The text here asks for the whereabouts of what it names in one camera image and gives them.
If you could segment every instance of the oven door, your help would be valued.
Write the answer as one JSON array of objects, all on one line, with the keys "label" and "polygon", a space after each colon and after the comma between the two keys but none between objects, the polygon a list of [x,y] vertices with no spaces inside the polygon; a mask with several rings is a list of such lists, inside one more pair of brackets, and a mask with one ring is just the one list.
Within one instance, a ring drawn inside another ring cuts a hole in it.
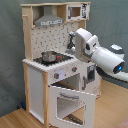
[{"label": "oven door", "polygon": [[[49,123],[59,128],[93,128],[95,99],[93,94],[50,86]],[[72,113],[81,107],[83,120],[73,119]]]}]

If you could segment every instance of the wooden panel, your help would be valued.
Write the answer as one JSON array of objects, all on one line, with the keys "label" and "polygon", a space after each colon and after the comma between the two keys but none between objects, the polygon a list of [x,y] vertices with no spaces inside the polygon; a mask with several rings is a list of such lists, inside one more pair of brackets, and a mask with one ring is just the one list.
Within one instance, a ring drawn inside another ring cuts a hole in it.
[{"label": "wooden panel", "polygon": [[49,128],[49,87],[48,73],[43,72],[44,127]]},{"label": "wooden panel", "polygon": [[86,29],[86,20],[79,21],[79,28]]},{"label": "wooden panel", "polygon": [[57,6],[57,16],[66,21],[66,5]]},{"label": "wooden panel", "polygon": [[43,7],[32,7],[33,12],[33,21],[39,19],[41,16],[43,16]]},{"label": "wooden panel", "polygon": [[25,15],[25,16],[23,16],[25,57],[26,57],[26,59],[33,61],[32,45],[31,45],[31,28],[33,26],[32,8],[31,7],[23,7],[22,15]]},{"label": "wooden panel", "polygon": [[30,111],[30,89],[29,89],[29,75],[28,65],[23,63],[24,67],[24,81],[25,81],[25,95],[26,95],[26,111]]},{"label": "wooden panel", "polygon": [[41,4],[21,4],[21,6],[44,6],[44,5],[65,5],[65,4],[82,4],[91,2],[66,2],[66,3],[41,3]]}]

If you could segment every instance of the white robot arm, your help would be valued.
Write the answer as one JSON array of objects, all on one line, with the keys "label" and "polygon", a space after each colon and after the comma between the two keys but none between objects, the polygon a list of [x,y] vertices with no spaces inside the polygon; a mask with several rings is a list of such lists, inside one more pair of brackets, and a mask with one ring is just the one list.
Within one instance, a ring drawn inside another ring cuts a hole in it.
[{"label": "white robot arm", "polygon": [[97,72],[102,77],[113,78],[128,82],[128,73],[121,72],[124,67],[124,52],[117,45],[109,49],[100,46],[98,37],[85,29],[78,29],[75,33],[75,56],[77,59],[91,61],[97,65]]}]

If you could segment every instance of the toy kitchen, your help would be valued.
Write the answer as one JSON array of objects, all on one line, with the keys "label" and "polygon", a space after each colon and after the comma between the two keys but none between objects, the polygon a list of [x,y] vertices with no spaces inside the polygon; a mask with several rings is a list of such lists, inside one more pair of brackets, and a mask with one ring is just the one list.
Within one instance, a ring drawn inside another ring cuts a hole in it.
[{"label": "toy kitchen", "polygon": [[[86,29],[90,2],[22,4],[26,110],[45,128],[93,128],[100,96],[96,65],[75,57],[75,31]],[[83,120],[73,112],[84,107]]]}]

